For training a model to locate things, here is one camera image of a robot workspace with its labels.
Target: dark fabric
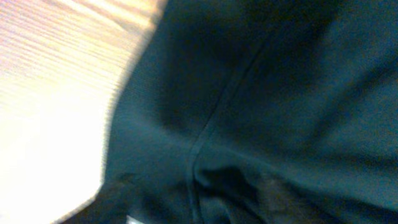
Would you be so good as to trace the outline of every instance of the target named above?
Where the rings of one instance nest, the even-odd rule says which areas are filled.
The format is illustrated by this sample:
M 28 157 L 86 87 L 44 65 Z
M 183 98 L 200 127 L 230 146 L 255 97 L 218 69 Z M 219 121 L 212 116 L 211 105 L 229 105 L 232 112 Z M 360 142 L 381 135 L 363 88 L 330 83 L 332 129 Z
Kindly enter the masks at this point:
M 272 213 L 273 176 L 326 223 L 398 223 L 397 12 L 170 0 L 114 112 L 103 189 L 137 176 L 128 214 L 146 224 L 298 223 Z

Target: light brown wood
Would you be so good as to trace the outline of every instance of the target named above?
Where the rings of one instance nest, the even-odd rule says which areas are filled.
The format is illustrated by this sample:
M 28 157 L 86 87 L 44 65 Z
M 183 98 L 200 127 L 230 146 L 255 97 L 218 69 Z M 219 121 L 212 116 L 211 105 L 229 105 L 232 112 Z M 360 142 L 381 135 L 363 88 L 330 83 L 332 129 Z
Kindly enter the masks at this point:
M 50 223 L 97 192 L 115 99 L 159 6 L 0 1 L 0 223 Z

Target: garment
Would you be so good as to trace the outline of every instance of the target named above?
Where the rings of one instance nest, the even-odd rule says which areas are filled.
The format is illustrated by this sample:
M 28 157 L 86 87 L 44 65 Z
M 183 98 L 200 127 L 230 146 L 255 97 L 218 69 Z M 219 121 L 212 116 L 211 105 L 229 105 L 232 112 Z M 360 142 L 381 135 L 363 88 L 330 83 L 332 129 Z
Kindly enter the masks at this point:
M 397 12 L 169 0 L 114 112 L 103 189 L 134 175 L 128 214 L 147 224 L 294 223 L 264 211 L 274 180 L 326 223 L 398 223 Z

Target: wood grain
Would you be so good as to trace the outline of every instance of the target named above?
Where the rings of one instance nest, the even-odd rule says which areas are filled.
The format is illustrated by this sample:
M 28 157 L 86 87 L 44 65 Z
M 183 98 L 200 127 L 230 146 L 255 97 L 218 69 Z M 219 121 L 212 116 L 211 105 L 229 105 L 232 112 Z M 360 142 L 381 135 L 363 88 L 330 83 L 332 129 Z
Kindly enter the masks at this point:
M 51 223 L 97 192 L 115 99 L 163 4 L 0 1 L 0 223 Z

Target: cloth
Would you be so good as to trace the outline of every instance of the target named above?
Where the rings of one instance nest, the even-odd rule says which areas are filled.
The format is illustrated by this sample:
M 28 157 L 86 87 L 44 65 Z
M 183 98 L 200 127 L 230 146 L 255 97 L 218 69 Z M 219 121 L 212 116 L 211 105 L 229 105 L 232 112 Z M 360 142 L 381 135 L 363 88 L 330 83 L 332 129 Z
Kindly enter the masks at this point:
M 397 12 L 170 0 L 114 112 L 103 190 L 135 176 L 126 213 L 145 224 L 397 223 Z

